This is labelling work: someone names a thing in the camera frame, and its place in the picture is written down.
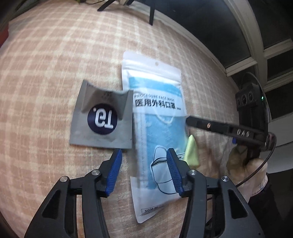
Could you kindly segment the right white gloved hand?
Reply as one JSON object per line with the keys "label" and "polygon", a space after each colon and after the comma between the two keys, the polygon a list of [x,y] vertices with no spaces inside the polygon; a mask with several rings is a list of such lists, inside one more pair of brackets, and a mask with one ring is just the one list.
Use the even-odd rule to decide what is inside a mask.
{"label": "right white gloved hand", "polygon": [[[232,148],[229,154],[229,158],[226,164],[226,171],[228,177],[235,185],[241,183],[264,162],[264,159],[256,158],[252,159],[248,162],[247,165],[245,165],[244,160],[246,159],[246,155],[247,148],[245,146],[238,145]],[[238,187],[238,190],[247,202],[252,196],[260,193],[267,185],[267,167],[268,164],[265,163],[260,171],[258,171],[252,178]]]}

